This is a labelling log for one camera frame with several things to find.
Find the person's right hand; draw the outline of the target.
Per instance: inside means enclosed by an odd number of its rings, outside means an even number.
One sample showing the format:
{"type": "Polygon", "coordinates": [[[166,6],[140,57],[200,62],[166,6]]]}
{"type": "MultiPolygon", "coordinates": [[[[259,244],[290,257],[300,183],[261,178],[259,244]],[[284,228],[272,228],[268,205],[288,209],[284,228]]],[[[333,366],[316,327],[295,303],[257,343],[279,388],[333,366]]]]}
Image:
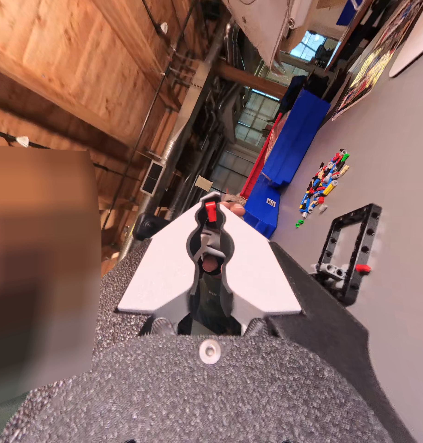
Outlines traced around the person's right hand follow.
{"type": "Polygon", "coordinates": [[[221,273],[223,259],[212,254],[204,254],[202,258],[203,271],[206,274],[217,276],[221,273]]]}

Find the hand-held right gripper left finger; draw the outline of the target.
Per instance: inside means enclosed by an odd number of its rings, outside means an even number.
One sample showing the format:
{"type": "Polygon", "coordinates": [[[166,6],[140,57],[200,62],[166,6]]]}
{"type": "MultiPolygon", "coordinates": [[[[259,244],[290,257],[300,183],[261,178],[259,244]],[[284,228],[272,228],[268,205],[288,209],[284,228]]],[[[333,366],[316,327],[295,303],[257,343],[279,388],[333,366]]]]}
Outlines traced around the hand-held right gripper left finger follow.
{"type": "Polygon", "coordinates": [[[154,325],[164,318],[176,335],[190,335],[206,221],[200,202],[151,238],[117,306],[120,313],[148,315],[154,325]]]}

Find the wooden support post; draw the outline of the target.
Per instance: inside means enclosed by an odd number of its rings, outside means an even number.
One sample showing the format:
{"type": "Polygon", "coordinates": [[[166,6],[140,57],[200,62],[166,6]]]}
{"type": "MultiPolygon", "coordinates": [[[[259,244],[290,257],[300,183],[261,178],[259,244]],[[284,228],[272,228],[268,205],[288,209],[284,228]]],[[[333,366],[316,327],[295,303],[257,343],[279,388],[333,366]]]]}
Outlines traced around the wooden support post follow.
{"type": "Polygon", "coordinates": [[[238,83],[278,99],[281,99],[288,89],[287,86],[232,67],[221,59],[215,63],[214,70],[220,78],[238,83]]]}

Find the silver ventilation duct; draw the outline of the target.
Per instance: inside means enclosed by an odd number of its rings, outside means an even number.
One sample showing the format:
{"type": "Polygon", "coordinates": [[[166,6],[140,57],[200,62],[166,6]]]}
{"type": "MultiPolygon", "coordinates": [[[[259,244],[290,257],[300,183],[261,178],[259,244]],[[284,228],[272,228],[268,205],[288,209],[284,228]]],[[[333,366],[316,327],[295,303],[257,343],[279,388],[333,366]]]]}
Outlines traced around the silver ventilation duct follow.
{"type": "Polygon", "coordinates": [[[227,24],[231,15],[226,12],[219,20],[212,45],[204,61],[200,62],[187,91],[181,110],[161,154],[162,172],[151,195],[145,194],[138,204],[137,215],[121,248],[117,262],[122,261],[135,244],[133,229],[143,213],[154,214],[165,193],[166,186],[175,170],[184,146],[191,135],[192,125],[205,102],[213,83],[213,69],[224,42],[227,24]]]}

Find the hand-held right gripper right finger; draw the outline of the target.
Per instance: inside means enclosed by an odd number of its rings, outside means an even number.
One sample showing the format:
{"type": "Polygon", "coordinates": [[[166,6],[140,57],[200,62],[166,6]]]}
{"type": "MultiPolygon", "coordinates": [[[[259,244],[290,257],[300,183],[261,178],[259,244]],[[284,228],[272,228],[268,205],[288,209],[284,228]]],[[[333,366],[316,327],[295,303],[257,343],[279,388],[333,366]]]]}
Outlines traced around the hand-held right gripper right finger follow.
{"type": "Polygon", "coordinates": [[[216,216],[225,255],[221,304],[224,313],[241,325],[241,334],[253,319],[301,313],[269,240],[223,204],[216,205],[216,216]]]}

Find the red plastic bin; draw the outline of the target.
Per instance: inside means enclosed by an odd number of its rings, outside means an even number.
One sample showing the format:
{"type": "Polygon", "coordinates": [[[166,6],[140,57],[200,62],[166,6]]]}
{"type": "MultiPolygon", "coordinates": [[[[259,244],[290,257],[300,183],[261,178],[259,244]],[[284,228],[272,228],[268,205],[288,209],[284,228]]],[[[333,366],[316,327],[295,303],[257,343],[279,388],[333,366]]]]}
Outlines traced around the red plastic bin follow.
{"type": "Polygon", "coordinates": [[[282,115],[283,115],[282,113],[279,113],[278,116],[276,117],[276,120],[275,120],[265,142],[264,142],[264,145],[260,151],[260,154],[259,154],[258,158],[256,159],[254,166],[253,166],[252,170],[250,171],[249,176],[248,176],[244,186],[242,187],[242,191],[240,192],[240,197],[242,197],[245,200],[248,200],[248,198],[249,198],[249,196],[256,184],[256,181],[263,169],[267,149],[268,149],[269,142],[270,142],[270,138],[273,134],[273,130],[275,129],[275,127],[279,123],[282,115]]]}

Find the blue plastic bin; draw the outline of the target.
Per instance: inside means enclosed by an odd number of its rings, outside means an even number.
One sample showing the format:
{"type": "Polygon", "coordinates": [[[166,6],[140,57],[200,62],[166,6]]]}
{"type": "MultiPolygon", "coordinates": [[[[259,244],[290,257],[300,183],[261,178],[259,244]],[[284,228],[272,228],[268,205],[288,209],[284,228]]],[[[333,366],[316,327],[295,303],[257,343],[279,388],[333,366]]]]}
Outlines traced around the blue plastic bin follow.
{"type": "Polygon", "coordinates": [[[260,174],[244,206],[243,220],[265,238],[270,239],[277,227],[281,190],[260,174]]]}
{"type": "Polygon", "coordinates": [[[269,187],[291,183],[329,109],[309,91],[299,93],[262,170],[269,187]]]}

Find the black lego frame assembly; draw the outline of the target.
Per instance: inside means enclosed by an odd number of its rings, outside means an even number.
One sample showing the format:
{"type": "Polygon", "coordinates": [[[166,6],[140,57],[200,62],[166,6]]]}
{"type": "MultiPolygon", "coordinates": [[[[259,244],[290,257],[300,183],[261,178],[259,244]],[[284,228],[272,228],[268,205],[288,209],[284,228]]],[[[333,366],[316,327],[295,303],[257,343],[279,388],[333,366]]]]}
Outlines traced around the black lego frame assembly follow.
{"type": "Polygon", "coordinates": [[[382,207],[370,203],[333,219],[314,265],[311,275],[345,307],[357,301],[367,276],[358,274],[355,266],[369,265],[381,214],[382,207]]]}

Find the lego instruction booklet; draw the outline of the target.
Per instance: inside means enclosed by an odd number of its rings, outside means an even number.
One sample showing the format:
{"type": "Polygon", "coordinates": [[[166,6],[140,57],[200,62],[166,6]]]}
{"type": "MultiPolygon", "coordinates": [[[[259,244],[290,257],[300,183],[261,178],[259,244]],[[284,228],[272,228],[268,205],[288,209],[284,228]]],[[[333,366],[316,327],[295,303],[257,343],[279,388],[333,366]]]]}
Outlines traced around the lego instruction booklet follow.
{"type": "Polygon", "coordinates": [[[344,114],[372,91],[404,37],[418,19],[422,8],[423,0],[403,1],[397,7],[378,35],[379,38],[371,47],[371,51],[362,60],[360,70],[336,108],[332,120],[344,114]]]}

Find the white lamp stand base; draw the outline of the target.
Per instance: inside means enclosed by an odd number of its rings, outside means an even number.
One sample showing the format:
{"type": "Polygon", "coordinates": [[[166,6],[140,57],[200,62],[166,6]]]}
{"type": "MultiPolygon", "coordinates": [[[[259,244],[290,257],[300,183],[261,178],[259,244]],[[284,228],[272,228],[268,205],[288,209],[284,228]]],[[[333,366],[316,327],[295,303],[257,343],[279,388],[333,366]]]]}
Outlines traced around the white lamp stand base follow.
{"type": "Polygon", "coordinates": [[[423,55],[423,11],[419,16],[413,30],[394,61],[389,77],[394,78],[402,73],[423,55]]]}

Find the person's left hand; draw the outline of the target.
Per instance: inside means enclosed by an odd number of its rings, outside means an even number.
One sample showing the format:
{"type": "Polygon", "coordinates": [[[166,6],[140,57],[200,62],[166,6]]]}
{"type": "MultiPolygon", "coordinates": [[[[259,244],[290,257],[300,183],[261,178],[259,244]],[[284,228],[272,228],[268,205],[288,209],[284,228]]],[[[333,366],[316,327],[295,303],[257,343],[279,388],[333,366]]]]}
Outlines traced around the person's left hand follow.
{"type": "Polygon", "coordinates": [[[220,206],[227,208],[240,219],[243,219],[243,216],[246,213],[244,206],[237,202],[220,202],[220,206]]]}

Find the pile of small lego pieces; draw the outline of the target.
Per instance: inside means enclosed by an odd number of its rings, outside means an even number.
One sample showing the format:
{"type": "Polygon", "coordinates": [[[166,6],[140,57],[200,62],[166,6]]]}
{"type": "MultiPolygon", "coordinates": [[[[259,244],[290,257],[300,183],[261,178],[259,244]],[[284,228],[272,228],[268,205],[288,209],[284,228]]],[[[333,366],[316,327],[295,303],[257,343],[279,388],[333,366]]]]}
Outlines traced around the pile of small lego pieces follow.
{"type": "Polygon", "coordinates": [[[327,163],[322,162],[320,164],[299,204],[299,218],[295,223],[296,229],[303,226],[309,215],[316,211],[319,212],[320,205],[327,204],[327,197],[349,169],[347,164],[349,157],[350,153],[347,150],[340,149],[327,163]]]}

